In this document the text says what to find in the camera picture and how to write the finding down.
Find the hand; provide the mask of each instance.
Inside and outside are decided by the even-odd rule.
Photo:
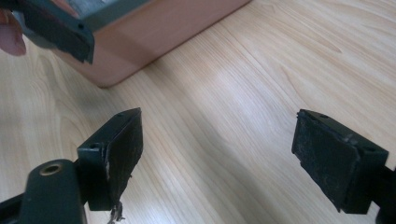
[[[76,17],[77,13],[64,0],[52,0],[58,7]],[[22,28],[12,13],[0,8],[0,49],[14,56],[26,54]]]

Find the wooden table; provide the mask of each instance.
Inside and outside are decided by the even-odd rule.
[[[254,0],[107,90],[30,43],[24,57],[1,52],[0,68],[0,201],[135,107],[145,149],[121,223],[374,223],[375,205],[337,213],[291,154],[300,108],[376,142],[396,166],[391,0]]]

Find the brown box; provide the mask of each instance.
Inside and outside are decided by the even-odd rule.
[[[93,34],[93,64],[56,53],[95,85],[110,87],[249,1],[154,0]]]

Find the black clamp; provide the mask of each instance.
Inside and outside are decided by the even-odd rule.
[[[300,110],[292,145],[301,166],[338,211],[367,214],[380,207],[376,223],[396,223],[396,172],[388,152],[336,120]]]
[[[121,112],[78,148],[78,160],[36,167],[26,191],[0,203],[0,223],[83,224],[83,204],[122,219],[120,196],[143,152],[140,108]]]

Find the clamp jaw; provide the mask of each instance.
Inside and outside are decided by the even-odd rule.
[[[0,7],[21,12],[27,28],[80,62],[92,63],[94,37],[91,30],[50,0],[0,0]]]
[[[292,145],[301,166],[340,212],[367,214],[380,207],[376,223],[396,223],[396,172],[388,152],[336,120],[300,110]]]
[[[120,196],[143,152],[140,108],[121,112],[78,148],[78,160],[36,167],[26,191],[0,203],[0,223],[83,224],[83,205],[122,219]]]

